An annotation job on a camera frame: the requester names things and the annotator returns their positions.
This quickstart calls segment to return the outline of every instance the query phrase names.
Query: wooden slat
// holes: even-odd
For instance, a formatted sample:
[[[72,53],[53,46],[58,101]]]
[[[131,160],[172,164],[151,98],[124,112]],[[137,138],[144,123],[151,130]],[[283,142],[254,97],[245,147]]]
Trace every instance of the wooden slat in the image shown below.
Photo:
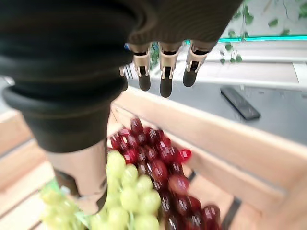
[[[33,191],[40,189],[54,177],[49,162],[44,162],[20,178],[16,183],[0,191],[0,217]]]
[[[133,114],[121,109],[116,110],[115,116],[123,125],[128,126]],[[153,126],[142,119],[146,126]],[[237,167],[203,151],[186,141],[181,140],[167,132],[165,134],[178,148],[188,148],[193,152],[192,158],[187,163],[197,173],[215,183],[226,192],[235,195],[244,202],[251,204],[262,211],[270,211],[284,198],[284,192],[271,187],[262,180],[238,169]]]
[[[0,160],[0,191],[46,160],[44,151],[34,140],[3,156]]]
[[[34,194],[0,220],[1,230],[29,230],[40,221],[44,202]]]
[[[8,111],[0,116],[0,156],[28,140],[31,132],[21,113]]]
[[[284,138],[132,87],[113,104],[283,188],[307,172],[307,148]]]

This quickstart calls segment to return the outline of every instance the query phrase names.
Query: wooden crate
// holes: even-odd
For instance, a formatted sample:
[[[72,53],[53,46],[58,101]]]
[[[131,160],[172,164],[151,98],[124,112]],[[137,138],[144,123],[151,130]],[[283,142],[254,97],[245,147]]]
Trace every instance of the wooden crate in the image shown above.
[[[109,134],[137,115],[192,150],[189,193],[219,205],[225,230],[307,229],[305,146],[131,87],[111,111]],[[0,230],[45,229],[38,192],[52,167],[19,113],[0,118]]]

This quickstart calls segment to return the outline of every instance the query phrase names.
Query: bunch of green grapes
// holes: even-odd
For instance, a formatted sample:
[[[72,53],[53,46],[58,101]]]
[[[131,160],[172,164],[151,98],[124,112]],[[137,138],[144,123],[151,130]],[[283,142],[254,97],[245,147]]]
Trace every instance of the bunch of green grapes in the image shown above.
[[[91,230],[159,230],[161,198],[149,176],[125,163],[116,150],[107,159],[108,194],[104,208],[90,217]]]
[[[40,196],[46,208],[41,219],[50,230],[84,230],[84,225],[76,218],[78,207],[65,198],[55,181],[44,189]]]

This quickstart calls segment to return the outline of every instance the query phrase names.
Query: red grape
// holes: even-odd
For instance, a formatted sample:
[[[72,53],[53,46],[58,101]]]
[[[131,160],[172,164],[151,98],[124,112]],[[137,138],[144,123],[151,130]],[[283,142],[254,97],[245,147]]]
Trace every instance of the red grape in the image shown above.
[[[199,199],[189,195],[188,200],[190,202],[191,210],[193,212],[201,211],[201,202],[199,201]]]
[[[207,226],[207,230],[217,230],[220,224],[221,211],[217,205],[206,205],[203,210],[203,218]]]
[[[146,157],[149,161],[153,161],[158,157],[158,153],[155,149],[146,146],[146,150],[147,150]]]
[[[179,195],[186,195],[189,188],[189,180],[183,175],[172,175],[168,180],[169,189]]]
[[[138,145],[145,145],[147,142],[147,137],[144,133],[139,133],[136,137]]]
[[[115,150],[118,150],[118,151],[121,150],[120,144],[121,144],[121,138],[119,136],[111,137],[111,145]]]
[[[168,190],[160,192],[161,212],[162,216],[166,217],[171,214],[173,209],[172,194]]]
[[[123,139],[121,139],[121,142],[120,142],[119,146],[120,146],[120,150],[122,152],[125,152],[125,151],[127,151],[129,149],[128,143],[126,143]]]
[[[146,149],[144,147],[139,147],[139,161],[147,161]]]
[[[170,214],[165,220],[165,230],[184,230],[185,224],[177,213]]]
[[[138,161],[139,153],[136,149],[129,149],[124,152],[123,156],[125,158],[126,164],[134,164]]]
[[[138,172],[139,175],[146,175],[147,174],[147,163],[142,161],[138,165]]]
[[[149,133],[148,133],[148,136],[147,136],[147,140],[151,144],[154,144],[158,140],[158,135],[157,135],[157,133],[155,132],[154,129],[151,128],[149,130]]]
[[[170,146],[171,145],[171,139],[170,138],[167,138],[166,136],[163,136],[161,138],[161,140],[167,145],[167,146]]]
[[[136,117],[131,120],[131,130],[135,135],[143,132],[143,125],[139,118]]]
[[[169,164],[169,170],[171,174],[184,175],[182,165],[179,162],[172,162]]]
[[[157,133],[159,140],[162,140],[162,138],[164,137],[163,130],[162,129],[157,129],[155,132]]]
[[[151,162],[151,168],[153,171],[153,179],[155,181],[165,181],[168,177],[167,167],[163,161],[156,159]]]
[[[186,216],[190,213],[191,207],[189,204],[189,200],[186,195],[179,195],[175,199],[176,209],[177,212],[182,215]]]
[[[170,147],[165,147],[162,149],[160,157],[161,157],[161,160],[163,160],[165,163],[170,163],[174,161],[175,154],[173,151],[171,151]]]
[[[186,162],[188,159],[190,159],[192,153],[189,149],[182,149],[180,150],[179,154],[177,155],[177,161],[178,162]]]
[[[126,139],[127,139],[128,145],[129,145],[131,148],[136,148],[136,147],[138,147],[138,143],[137,143],[137,141],[136,141],[136,139],[135,139],[134,136],[132,136],[132,135],[127,135]]]
[[[120,136],[127,137],[128,135],[132,135],[132,131],[131,131],[130,129],[128,129],[128,128],[123,128],[123,129],[121,129],[121,130],[118,132],[118,134],[119,134]]]
[[[186,230],[207,230],[200,212],[195,212],[186,218]]]
[[[167,188],[167,181],[153,181],[153,188],[158,192],[164,191]]]

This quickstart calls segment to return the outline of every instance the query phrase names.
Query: green grape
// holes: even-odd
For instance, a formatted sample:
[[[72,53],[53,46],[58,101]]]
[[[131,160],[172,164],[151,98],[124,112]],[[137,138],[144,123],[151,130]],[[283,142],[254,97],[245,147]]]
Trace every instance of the green grape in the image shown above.
[[[52,189],[47,189],[40,193],[41,199],[48,205],[57,205],[64,199],[64,196]]]
[[[119,194],[107,194],[105,207],[109,209],[118,205],[120,205]]]
[[[135,186],[138,176],[138,169],[133,164],[127,164],[121,177],[122,186],[124,188]]]
[[[151,191],[152,188],[153,182],[147,175],[140,176],[135,185],[135,191],[139,195]]]
[[[159,230],[159,221],[152,215],[139,215],[134,222],[135,230]]]
[[[79,210],[78,207],[69,200],[63,200],[57,205],[56,209],[59,213],[63,215],[70,215]]]
[[[103,221],[107,221],[107,211],[105,207],[103,207],[97,215],[99,215]]]
[[[157,191],[151,190],[140,198],[139,213],[153,214],[158,211],[161,205],[161,198]]]
[[[125,228],[129,221],[128,212],[120,206],[113,207],[109,210],[108,223],[112,229]]]
[[[107,177],[107,192],[110,193],[118,193],[120,190],[120,182],[119,179],[113,176]]]
[[[120,202],[124,209],[136,212],[139,207],[139,197],[132,188],[125,188],[120,195]]]
[[[116,153],[116,152],[108,154],[107,174],[108,176],[121,178],[125,170],[125,167],[126,167],[126,162],[125,162],[124,157],[120,153]]]

